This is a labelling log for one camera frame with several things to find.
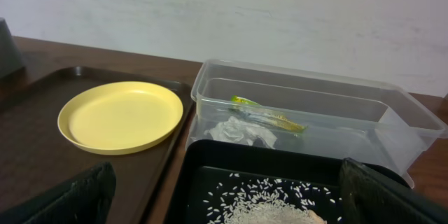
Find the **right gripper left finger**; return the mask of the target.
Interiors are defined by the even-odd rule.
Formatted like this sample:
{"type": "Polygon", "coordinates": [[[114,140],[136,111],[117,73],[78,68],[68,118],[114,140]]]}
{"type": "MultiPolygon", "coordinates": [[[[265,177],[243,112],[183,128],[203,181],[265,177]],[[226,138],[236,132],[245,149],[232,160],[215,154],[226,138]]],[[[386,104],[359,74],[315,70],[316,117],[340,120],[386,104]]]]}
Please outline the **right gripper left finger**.
{"type": "Polygon", "coordinates": [[[116,173],[101,162],[1,213],[2,223],[105,223],[116,191],[116,173]]]}

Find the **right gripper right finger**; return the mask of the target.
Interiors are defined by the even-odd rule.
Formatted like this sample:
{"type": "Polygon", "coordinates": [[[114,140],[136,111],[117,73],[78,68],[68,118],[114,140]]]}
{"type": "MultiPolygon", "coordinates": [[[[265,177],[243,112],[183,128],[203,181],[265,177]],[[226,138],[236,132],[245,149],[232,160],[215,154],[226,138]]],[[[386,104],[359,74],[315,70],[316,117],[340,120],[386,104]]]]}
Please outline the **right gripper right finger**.
{"type": "Polygon", "coordinates": [[[339,191],[345,223],[447,224],[447,210],[351,158],[342,162],[339,191]]]}

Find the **rice and food scraps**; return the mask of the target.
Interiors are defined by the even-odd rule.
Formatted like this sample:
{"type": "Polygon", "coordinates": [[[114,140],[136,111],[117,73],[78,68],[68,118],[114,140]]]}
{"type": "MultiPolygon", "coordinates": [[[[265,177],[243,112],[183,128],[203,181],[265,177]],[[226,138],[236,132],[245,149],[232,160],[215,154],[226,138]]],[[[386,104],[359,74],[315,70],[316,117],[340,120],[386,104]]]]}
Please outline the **rice and food scraps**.
{"type": "Polygon", "coordinates": [[[197,204],[205,223],[343,223],[336,188],[308,181],[213,171],[199,178],[197,204]]]}

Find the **white paper napkin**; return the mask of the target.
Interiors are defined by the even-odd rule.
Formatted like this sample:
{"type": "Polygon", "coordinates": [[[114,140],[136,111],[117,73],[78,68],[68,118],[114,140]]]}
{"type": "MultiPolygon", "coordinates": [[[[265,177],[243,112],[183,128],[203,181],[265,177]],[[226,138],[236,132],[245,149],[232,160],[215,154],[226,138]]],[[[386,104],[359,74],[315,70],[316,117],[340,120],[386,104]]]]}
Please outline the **white paper napkin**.
{"type": "Polygon", "coordinates": [[[274,149],[277,137],[264,126],[246,122],[230,116],[227,121],[219,122],[211,129],[204,131],[215,141],[253,146],[256,140],[260,140],[262,146],[274,149]]]}

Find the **green snack wrapper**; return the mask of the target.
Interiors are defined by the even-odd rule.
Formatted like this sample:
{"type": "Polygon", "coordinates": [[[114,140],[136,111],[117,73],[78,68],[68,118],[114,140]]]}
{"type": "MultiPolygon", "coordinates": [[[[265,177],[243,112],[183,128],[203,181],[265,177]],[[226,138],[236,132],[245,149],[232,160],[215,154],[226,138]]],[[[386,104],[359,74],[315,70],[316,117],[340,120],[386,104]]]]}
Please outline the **green snack wrapper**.
{"type": "Polygon", "coordinates": [[[250,99],[234,95],[230,101],[237,103],[237,105],[234,105],[230,111],[238,114],[239,117],[245,120],[298,134],[303,133],[307,129],[307,126],[289,120],[285,115],[280,114],[280,112],[268,110],[266,108],[258,108],[260,104],[251,101],[250,99]]]}

